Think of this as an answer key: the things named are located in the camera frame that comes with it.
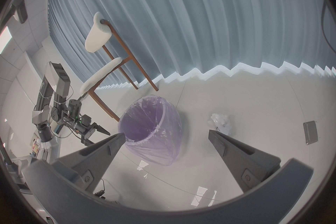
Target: white chair cushion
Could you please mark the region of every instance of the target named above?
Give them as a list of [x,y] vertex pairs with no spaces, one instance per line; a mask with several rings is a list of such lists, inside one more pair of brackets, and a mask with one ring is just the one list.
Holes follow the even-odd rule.
[[103,15],[97,12],[93,17],[93,25],[85,40],[85,49],[88,52],[96,52],[99,50],[112,36],[111,29],[101,24],[100,20],[103,19]]
[[98,70],[95,74],[93,74],[88,80],[84,82],[80,89],[80,94],[83,95],[90,88],[92,88],[99,80],[101,80],[104,76],[106,76],[109,72],[111,72],[117,65],[121,63],[122,58],[115,58],[109,63],[107,63],[103,68]]

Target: blue-gray curtain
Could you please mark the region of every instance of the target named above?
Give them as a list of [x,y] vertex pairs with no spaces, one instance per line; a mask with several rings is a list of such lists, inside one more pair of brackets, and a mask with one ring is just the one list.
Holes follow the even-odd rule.
[[[335,66],[336,56],[324,41],[320,18],[323,0],[48,0],[50,35],[82,81],[110,61],[103,49],[89,53],[84,42],[99,11],[110,20],[151,78],[193,68],[202,73],[239,62],[280,67]],[[327,11],[325,32],[336,44],[335,23]],[[127,55],[112,37],[113,56]],[[141,82],[132,63],[124,70]],[[126,82],[118,72],[102,85]]]

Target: clear plastic bag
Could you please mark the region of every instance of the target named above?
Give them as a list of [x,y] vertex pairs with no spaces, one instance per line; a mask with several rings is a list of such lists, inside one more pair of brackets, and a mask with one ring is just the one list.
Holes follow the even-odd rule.
[[230,135],[231,134],[231,123],[229,116],[224,114],[212,114],[208,119],[208,126],[211,128],[216,128],[219,132]]
[[179,154],[181,119],[162,97],[149,95],[133,103],[121,116],[118,131],[125,134],[126,147],[144,160],[168,166]]

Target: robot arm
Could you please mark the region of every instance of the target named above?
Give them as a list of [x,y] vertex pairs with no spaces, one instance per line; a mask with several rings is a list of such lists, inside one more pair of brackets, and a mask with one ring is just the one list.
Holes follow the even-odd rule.
[[38,129],[42,142],[48,142],[53,138],[53,133],[49,127],[49,104],[53,92],[54,106],[51,109],[51,117],[59,125],[66,125],[77,134],[81,135],[81,142],[90,145],[92,142],[89,137],[98,130],[101,133],[110,135],[108,131],[97,125],[91,124],[91,118],[88,115],[80,115],[82,106],[81,101],[71,99],[68,107],[66,106],[66,97],[69,93],[70,79],[61,64],[48,62],[46,64],[45,75],[40,87],[37,103],[32,113],[32,123]]

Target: wooden chair leg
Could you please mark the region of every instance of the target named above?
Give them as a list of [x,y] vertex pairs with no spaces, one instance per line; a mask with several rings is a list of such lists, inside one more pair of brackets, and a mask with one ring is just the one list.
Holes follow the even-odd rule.
[[[105,50],[105,52],[107,53],[107,55],[110,57],[111,60],[114,59],[114,57],[112,56],[111,52],[109,52],[109,50],[107,49],[107,47],[105,45],[103,45],[103,49]],[[126,74],[126,72],[124,71],[123,68],[119,67],[120,72],[122,72],[122,74],[125,76],[125,78],[127,78],[127,80],[133,85],[133,87],[137,90],[138,87],[134,84],[134,82],[130,79],[130,77],[128,76],[128,74]]]
[[124,41],[121,39],[121,37],[119,36],[119,34],[116,32],[116,30],[113,28],[112,24],[110,24],[110,22],[108,20],[101,20],[100,21],[102,24],[107,25],[112,34],[115,36],[115,38],[118,40],[118,42],[120,43],[120,45],[123,47],[123,49],[127,52],[128,56],[132,58],[132,60],[134,61],[134,63],[136,64],[136,66],[140,69],[141,73],[145,76],[145,78],[149,81],[149,83],[153,86],[154,90],[158,91],[159,89],[157,88],[157,86],[153,83],[153,81],[150,79],[149,75],[147,75],[147,73],[145,72],[145,70],[142,68],[142,66],[140,65],[140,63],[137,61],[137,59],[134,57],[133,53],[129,50],[128,46],[124,43]]
[[109,107],[99,98],[99,96],[94,92],[94,90],[88,91],[89,95],[92,97],[93,100],[96,101],[99,106],[104,109],[104,111],[112,118],[114,118],[116,121],[119,122],[120,118],[111,110]]

